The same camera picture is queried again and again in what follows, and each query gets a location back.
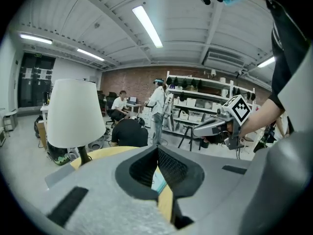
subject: white ceiling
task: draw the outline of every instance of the white ceiling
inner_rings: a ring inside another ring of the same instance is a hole
[[[155,48],[133,14],[132,9],[140,5],[163,48]],[[200,0],[28,0],[11,28],[53,40],[52,45],[23,40],[26,51],[101,70],[156,64],[230,73],[243,69],[251,70],[248,75],[268,88],[274,67],[256,68],[272,56],[272,18],[262,0],[241,0],[232,6],[215,0],[209,6]],[[81,54],[77,48],[105,61]]]

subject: black jacket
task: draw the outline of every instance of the black jacket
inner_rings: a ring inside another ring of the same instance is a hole
[[[281,43],[280,46],[272,33],[276,64],[269,99],[283,109],[278,94],[300,66],[313,39],[312,24],[309,22],[312,6],[311,0],[266,0],[266,3]]]

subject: white floor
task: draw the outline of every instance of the white floor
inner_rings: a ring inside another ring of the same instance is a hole
[[[47,190],[45,177],[60,168],[47,157],[43,148],[38,148],[39,139],[34,131],[36,118],[37,116],[19,117],[17,128],[10,132],[10,137],[7,137],[3,147],[0,147],[0,169],[9,187],[34,206],[37,206],[38,196]],[[162,138],[162,144],[167,147],[178,147],[182,136],[163,132]],[[189,139],[184,140],[181,149],[189,151]],[[242,149],[241,159],[253,159],[254,153],[249,150]],[[192,152],[236,158],[236,151],[230,151],[224,145],[210,144],[208,149],[201,148],[199,151],[199,140],[193,142]]]

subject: white wall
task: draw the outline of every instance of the white wall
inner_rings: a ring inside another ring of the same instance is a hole
[[[2,116],[18,108],[17,87],[22,57],[22,44],[14,34],[7,32],[0,45],[0,108],[5,108],[0,111]]]
[[[87,79],[90,81],[90,77],[96,77],[97,90],[100,89],[101,71],[88,66],[62,59],[56,58],[53,66],[51,81],[54,83],[57,79],[71,78],[71,79]]]

